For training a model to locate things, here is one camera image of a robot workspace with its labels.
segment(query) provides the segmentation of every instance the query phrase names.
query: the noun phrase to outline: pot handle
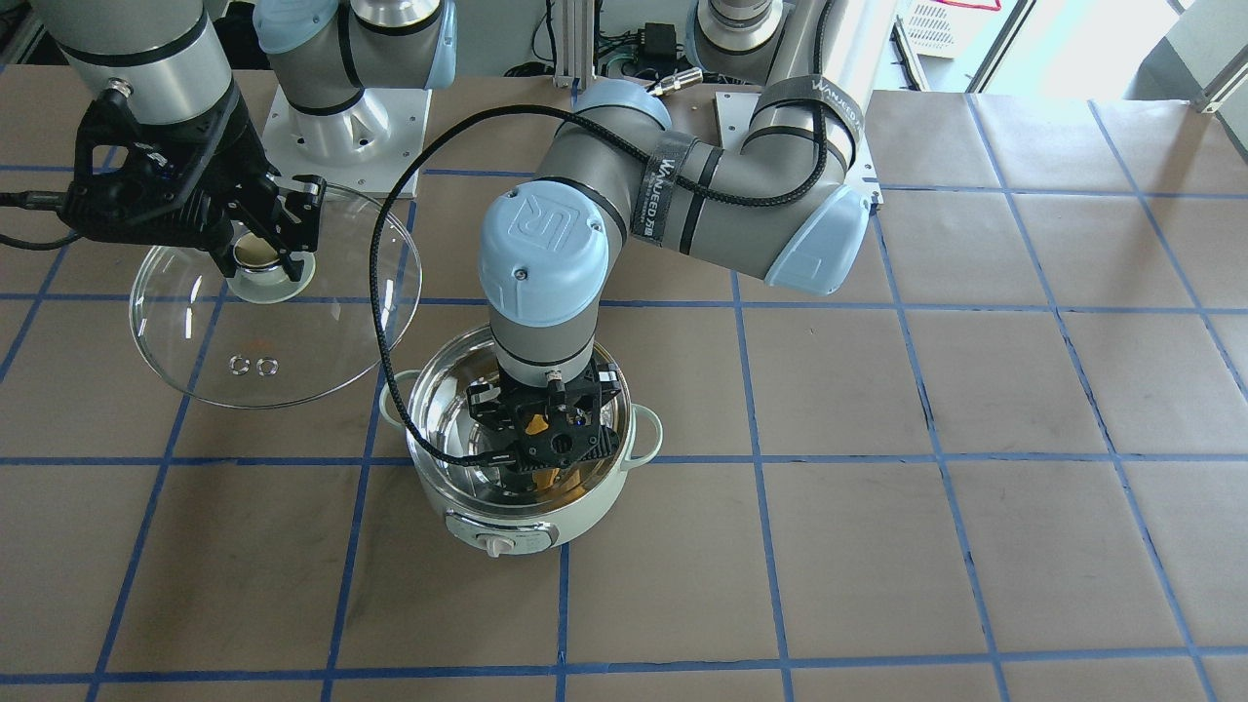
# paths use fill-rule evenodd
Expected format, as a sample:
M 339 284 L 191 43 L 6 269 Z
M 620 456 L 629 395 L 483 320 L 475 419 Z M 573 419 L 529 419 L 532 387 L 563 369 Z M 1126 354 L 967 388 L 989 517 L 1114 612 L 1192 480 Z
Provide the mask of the pot handle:
M 629 443 L 624 451 L 624 460 L 620 461 L 622 472 L 628 472 L 631 471 L 633 468 L 649 463 L 650 461 L 654 460 L 655 456 L 659 455 L 659 450 L 663 448 L 663 422 L 659 420 L 659 415 L 655 415 L 654 410 L 644 405 L 634 403 L 633 422 L 636 422 L 638 415 L 645 417 L 646 420 L 650 421 L 651 425 L 654 425 L 654 433 L 655 433 L 654 447 L 650 448 L 650 451 L 648 451 L 645 456 L 633 456 L 633 445 Z
M 399 372 L 394 373 L 394 382 L 399 383 L 399 382 L 403 382 L 404 380 L 407 380 L 409 377 L 416 377 L 416 376 L 421 375 L 422 371 L 423 371 L 423 368 L 412 368 L 409 371 L 399 371 Z M 401 421 L 396 420 L 394 417 L 392 417 L 391 413 L 389 413 L 389 410 L 386 408 L 386 401 L 387 400 L 389 400 L 389 386 L 387 386 L 386 383 L 382 383 L 382 390 L 381 390 L 381 392 L 377 393 L 377 410 L 381 411 L 379 416 L 381 416 L 381 418 L 386 420 L 386 423 L 388 423 L 389 426 L 392 426 L 392 427 L 394 427 L 394 428 L 397 428 L 397 430 L 399 430 L 399 431 L 402 431 L 402 432 L 406 433 L 407 432 L 407 427 L 403 426 L 403 422 L 401 422 Z

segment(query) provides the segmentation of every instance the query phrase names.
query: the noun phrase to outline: velcro strap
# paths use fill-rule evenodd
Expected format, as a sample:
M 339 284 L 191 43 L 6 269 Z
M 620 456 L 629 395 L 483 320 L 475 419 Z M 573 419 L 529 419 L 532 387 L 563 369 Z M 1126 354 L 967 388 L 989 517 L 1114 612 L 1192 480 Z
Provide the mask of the velcro strap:
M 695 136 L 675 131 L 663 132 L 658 146 L 650 154 L 650 161 L 645 165 L 641 189 L 636 194 L 636 204 L 633 205 L 633 236 L 655 246 L 663 245 L 663 236 L 668 229 L 668 210 L 671 209 L 671 197 L 676 190 L 676 177 L 696 144 Z
M 824 76 L 797 76 L 769 85 L 763 91 L 763 95 L 759 96 L 759 105 L 754 109 L 754 115 L 758 116 L 759 112 L 768 107 L 811 101 L 821 102 L 849 129 L 856 155 L 859 144 L 862 144 L 862 135 L 866 129 L 862 107 L 850 97 L 849 92 L 845 92 L 835 82 Z

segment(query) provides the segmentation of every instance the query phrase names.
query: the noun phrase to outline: metal connector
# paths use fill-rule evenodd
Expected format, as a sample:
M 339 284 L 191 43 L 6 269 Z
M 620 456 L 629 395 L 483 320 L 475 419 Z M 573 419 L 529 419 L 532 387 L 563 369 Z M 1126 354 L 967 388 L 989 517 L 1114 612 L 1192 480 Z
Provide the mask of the metal connector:
M 650 90 L 648 90 L 648 92 L 650 95 L 654 95 L 655 97 L 663 97 L 664 95 L 670 95 L 678 90 L 684 90 L 689 86 L 698 85 L 701 81 L 703 81 L 703 70 L 694 67 L 660 79 L 659 82 L 654 84 L 650 87 Z

